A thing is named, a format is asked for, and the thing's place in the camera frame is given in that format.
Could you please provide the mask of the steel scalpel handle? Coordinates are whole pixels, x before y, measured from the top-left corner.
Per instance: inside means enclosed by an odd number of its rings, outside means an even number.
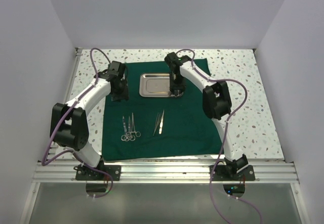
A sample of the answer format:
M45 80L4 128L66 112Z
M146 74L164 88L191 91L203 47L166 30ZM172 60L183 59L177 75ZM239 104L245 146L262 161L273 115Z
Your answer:
M169 93L168 93L168 97L180 97L180 96L182 96L182 91L181 90L174 90L174 91L170 91Z

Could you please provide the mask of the stainless steel instrument tray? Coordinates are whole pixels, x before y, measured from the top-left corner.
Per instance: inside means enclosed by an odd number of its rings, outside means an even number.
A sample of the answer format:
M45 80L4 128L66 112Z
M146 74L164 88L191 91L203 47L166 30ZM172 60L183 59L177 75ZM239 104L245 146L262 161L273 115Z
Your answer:
M144 98L174 98L181 97L170 91L170 76L168 73L143 73L140 76L139 95Z

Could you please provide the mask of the steel tweezers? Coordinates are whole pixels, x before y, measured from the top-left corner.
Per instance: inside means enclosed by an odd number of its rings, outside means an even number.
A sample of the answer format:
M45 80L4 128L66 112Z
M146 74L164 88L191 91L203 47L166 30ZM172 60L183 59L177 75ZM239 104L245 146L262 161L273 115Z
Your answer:
M163 110L161 118L160 118L160 124L159 124L159 131L158 131L159 135L162 134L162 130L163 130L164 114L165 114L165 111Z

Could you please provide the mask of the green surgical cloth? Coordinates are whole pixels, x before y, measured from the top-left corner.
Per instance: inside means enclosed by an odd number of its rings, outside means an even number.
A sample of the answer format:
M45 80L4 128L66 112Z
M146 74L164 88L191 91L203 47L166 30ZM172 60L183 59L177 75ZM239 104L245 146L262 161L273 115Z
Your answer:
M144 98L139 95L143 73L168 73L162 62L127 65L129 99L120 102L106 97L103 119L102 156L106 161L217 154L222 145L214 123L203 112L201 91L189 80L178 98ZM157 113L164 114L162 134L159 126L153 136ZM135 128L141 133L134 141L124 142L122 117L128 129L128 117L134 113Z

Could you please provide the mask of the steel ring forceps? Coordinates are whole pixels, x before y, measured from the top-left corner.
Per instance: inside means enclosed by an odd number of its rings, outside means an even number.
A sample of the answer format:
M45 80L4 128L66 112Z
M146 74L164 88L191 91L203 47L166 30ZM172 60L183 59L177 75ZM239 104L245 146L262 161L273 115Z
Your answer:
M132 113L132 118L131 118L131 134L133 134L135 137L141 136L141 133L137 131L135 128L134 113Z
M134 141L136 139L136 137L132 133L132 123L131 123L131 118L130 117L128 117L127 139L129 141Z

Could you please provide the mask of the steel surgical scissors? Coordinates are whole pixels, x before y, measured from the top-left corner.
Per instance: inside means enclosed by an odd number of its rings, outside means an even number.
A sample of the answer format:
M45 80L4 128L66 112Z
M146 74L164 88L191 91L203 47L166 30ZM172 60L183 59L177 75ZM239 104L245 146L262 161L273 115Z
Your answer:
M124 129L124 134L121 136L121 140L124 142L129 141L130 139L128 138L128 130L126 127L126 121L125 121L125 117L122 117L122 123L123 123L123 129Z

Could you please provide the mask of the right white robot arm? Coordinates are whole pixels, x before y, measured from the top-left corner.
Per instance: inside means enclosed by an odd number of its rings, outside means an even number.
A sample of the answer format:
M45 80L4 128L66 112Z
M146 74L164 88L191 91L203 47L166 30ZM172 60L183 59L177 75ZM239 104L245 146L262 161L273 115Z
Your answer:
M225 157L225 173L232 180L243 175L248 166L248 160L243 150L231 139L228 132L229 120L247 101L247 96L235 110L231 110L232 101L227 82L235 82L242 86L245 94L246 87L234 79L214 79L202 71L189 56L179 57L172 52L166 55L168 65L170 94L180 96L186 89L185 80L188 79L202 93L202 109L207 118L214 123L219 136L223 138L220 153Z

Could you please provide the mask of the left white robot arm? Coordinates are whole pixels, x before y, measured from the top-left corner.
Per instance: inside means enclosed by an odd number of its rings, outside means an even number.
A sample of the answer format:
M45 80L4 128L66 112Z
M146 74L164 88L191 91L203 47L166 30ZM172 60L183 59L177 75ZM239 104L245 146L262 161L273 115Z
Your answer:
M113 101L129 99L124 63L113 61L108 68L97 72L91 83L75 98L52 108L50 142L66 148L76 159L88 166L87 173L94 180L104 177L101 156L89 142L87 116L106 96Z

